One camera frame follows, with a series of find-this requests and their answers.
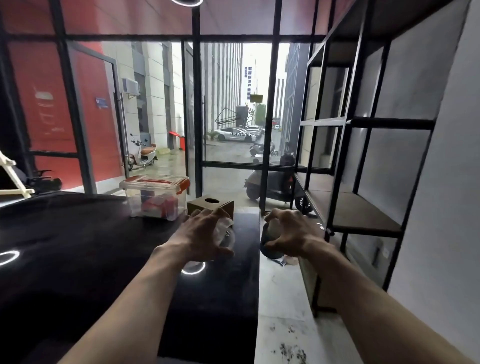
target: tissue box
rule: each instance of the tissue box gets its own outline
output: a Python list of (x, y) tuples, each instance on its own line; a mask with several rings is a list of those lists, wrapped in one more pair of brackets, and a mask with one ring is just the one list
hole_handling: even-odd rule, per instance
[(192, 214), (195, 210), (203, 210), (204, 208), (208, 208), (212, 211), (216, 210), (217, 208), (221, 207), (225, 210), (226, 213), (230, 215), (230, 218), (233, 220), (233, 200), (220, 200), (206, 194), (205, 196), (199, 197), (193, 201), (187, 202), (187, 212), (189, 215)]

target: wooden easel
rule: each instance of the wooden easel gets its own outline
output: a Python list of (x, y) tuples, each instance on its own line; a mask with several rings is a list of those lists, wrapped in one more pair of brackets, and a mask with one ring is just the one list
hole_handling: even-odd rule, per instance
[(31, 195), (35, 192), (33, 188), (26, 188), (20, 178), (18, 178), (15, 170), (12, 166), (16, 165), (17, 163), (14, 160), (7, 158), (1, 151), (0, 151), (0, 166), (7, 172), (10, 179), (13, 181), (17, 189), (13, 190), (0, 190), (0, 195), (3, 194), (21, 194), (25, 198), (30, 198)]

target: hand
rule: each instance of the hand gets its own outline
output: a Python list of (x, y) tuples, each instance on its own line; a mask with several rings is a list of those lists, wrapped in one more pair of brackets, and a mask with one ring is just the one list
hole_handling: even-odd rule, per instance
[(223, 209), (214, 212), (208, 208), (195, 210), (191, 216), (186, 217), (183, 224), (163, 245), (177, 245), (184, 248), (185, 263), (188, 261), (204, 262), (213, 260), (218, 256), (232, 256), (229, 248), (217, 246), (213, 242), (213, 231), (220, 218), (230, 216)]
[(305, 257), (307, 244), (318, 242), (328, 245), (325, 240), (318, 236), (318, 231), (308, 224), (300, 211), (274, 208), (265, 217), (265, 221), (269, 222), (274, 218), (280, 220), (282, 234), (278, 239), (267, 242), (265, 244), (267, 248), (280, 251), (289, 256)]

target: clear plastic storage box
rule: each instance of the clear plastic storage box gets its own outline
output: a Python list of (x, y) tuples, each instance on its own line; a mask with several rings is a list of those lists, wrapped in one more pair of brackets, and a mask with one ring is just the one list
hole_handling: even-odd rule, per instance
[(175, 220), (186, 208), (190, 179), (183, 176), (132, 176), (120, 182), (125, 190), (131, 216)]

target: person's left hand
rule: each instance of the person's left hand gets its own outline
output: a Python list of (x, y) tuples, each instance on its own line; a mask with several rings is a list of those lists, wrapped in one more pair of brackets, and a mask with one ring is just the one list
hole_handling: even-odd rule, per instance
[(229, 248), (213, 242), (213, 231), (220, 218), (230, 216), (223, 209), (214, 212), (209, 209), (195, 210), (164, 245), (177, 245), (185, 249), (187, 261), (204, 262), (219, 256), (232, 256)]

